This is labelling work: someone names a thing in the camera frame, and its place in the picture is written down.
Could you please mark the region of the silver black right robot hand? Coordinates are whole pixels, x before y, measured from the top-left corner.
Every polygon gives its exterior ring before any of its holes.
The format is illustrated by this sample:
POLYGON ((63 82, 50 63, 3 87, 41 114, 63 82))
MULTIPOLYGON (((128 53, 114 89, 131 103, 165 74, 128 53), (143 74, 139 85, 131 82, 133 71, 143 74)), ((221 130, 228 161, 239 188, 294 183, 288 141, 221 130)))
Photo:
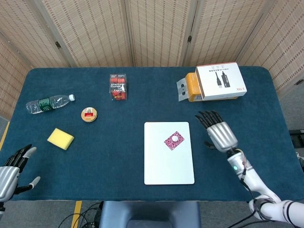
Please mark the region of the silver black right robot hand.
POLYGON ((213 142, 213 147, 218 151, 226 153, 237 148, 237 138, 229 125, 216 111, 199 111, 199 115, 195 115, 195 117, 206 129, 213 142))

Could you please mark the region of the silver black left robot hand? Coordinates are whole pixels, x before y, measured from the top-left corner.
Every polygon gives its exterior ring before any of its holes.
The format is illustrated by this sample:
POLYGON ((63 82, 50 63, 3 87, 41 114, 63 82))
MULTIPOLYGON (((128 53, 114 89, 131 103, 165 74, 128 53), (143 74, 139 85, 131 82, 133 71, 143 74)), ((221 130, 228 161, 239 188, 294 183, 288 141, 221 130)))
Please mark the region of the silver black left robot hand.
POLYGON ((37 176, 31 183, 18 187, 19 177, 23 172, 29 158, 36 152, 37 148, 31 144, 19 149, 10 156, 0 167, 0 203, 4 204, 14 195, 33 189, 40 181, 37 176))

